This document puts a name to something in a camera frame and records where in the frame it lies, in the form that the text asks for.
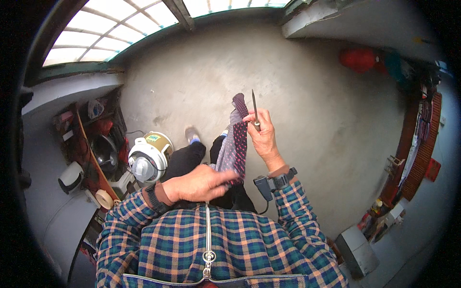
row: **blue plaid shirt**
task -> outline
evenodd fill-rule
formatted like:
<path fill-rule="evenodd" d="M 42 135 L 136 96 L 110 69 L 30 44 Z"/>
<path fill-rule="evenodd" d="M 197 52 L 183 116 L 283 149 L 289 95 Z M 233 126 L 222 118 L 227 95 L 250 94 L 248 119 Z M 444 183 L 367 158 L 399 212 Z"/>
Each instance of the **blue plaid shirt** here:
<path fill-rule="evenodd" d="M 212 282 L 218 287 L 346 287 L 347 279 L 301 183 L 274 194 L 278 222 L 210 207 L 212 250 L 217 256 Z M 138 191 L 107 213 L 98 245 L 98 287 L 206 283 L 204 204 L 158 215 Z"/>

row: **tape roll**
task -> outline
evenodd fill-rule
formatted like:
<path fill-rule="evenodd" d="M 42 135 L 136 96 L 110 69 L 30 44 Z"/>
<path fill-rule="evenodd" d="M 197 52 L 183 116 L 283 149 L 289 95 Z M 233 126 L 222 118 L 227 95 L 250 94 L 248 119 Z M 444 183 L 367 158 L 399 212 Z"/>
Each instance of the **tape roll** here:
<path fill-rule="evenodd" d="M 101 206 L 107 210 L 110 210 L 114 206 L 112 197 L 105 190 L 99 189 L 98 192 L 96 192 L 96 199 L 98 200 L 99 204 L 101 204 Z"/>

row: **concrete floor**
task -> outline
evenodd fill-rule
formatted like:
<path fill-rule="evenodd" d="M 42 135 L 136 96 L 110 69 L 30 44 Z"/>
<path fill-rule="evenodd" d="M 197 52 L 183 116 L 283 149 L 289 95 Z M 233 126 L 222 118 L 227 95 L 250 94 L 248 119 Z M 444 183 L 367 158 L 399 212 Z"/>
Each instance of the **concrete floor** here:
<path fill-rule="evenodd" d="M 128 131 L 156 130 L 175 147 L 193 124 L 208 147 L 229 123 L 232 97 L 251 89 L 270 111 L 278 148 L 298 170 L 323 232 L 335 239 L 357 224 L 379 195 L 402 130 L 404 104 L 389 77 L 341 66 L 350 43 L 287 40 L 279 26 L 239 23 L 173 36 L 136 55 L 121 107 Z M 141 136 L 131 134 L 130 142 Z M 252 179 L 267 169 L 248 146 L 245 188 L 258 211 L 266 202 Z M 275 202 L 266 215 L 277 220 Z"/>

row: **person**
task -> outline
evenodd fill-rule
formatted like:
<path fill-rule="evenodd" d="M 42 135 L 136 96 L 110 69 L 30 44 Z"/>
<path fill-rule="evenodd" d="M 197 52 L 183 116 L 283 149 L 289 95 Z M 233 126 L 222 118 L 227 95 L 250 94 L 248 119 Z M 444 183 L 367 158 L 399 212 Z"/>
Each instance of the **person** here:
<path fill-rule="evenodd" d="M 260 132 L 248 125 L 256 152 L 272 176 L 288 173 L 269 111 L 258 109 L 258 119 Z M 254 121 L 254 111 L 243 120 Z M 191 143 L 171 156 L 166 181 L 133 193 L 107 213 L 97 241 L 97 287 L 348 286 L 296 177 L 274 192 L 277 222 L 246 208 L 208 208 L 203 202 L 225 196 L 224 183 L 238 175 L 201 165 L 205 147 L 195 130 L 187 135 Z M 209 258 L 208 240 L 214 253 Z"/>

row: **white wall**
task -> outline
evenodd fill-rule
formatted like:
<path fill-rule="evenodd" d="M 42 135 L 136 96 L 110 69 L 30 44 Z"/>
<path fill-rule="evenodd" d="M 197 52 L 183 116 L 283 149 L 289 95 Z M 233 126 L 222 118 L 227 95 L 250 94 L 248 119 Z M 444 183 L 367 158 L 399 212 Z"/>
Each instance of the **white wall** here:
<path fill-rule="evenodd" d="M 440 126 L 432 158 L 441 169 L 435 182 L 423 179 L 417 193 L 408 203 L 401 226 L 394 226 L 372 245 L 380 260 L 378 268 L 352 287 L 407 287 L 424 268 L 437 247 L 453 211 L 461 168 L 461 101 L 454 80 L 442 74 L 438 91 L 442 94 L 442 116 L 447 122 Z"/>
<path fill-rule="evenodd" d="M 66 195 L 58 177 L 67 167 L 53 130 L 52 117 L 69 104 L 101 97 L 122 84 L 117 74 L 92 73 L 51 80 L 32 87 L 33 100 L 23 109 L 23 169 L 32 185 L 24 191 L 34 236 L 50 253 L 67 282 L 78 243 L 96 206 L 83 191 Z"/>
<path fill-rule="evenodd" d="M 338 10 L 334 1 L 319 0 L 282 26 L 286 38 L 340 39 L 371 47 L 392 47 L 401 55 L 428 61 L 443 60 L 437 41 L 416 7 L 403 0 L 356 1 Z"/>

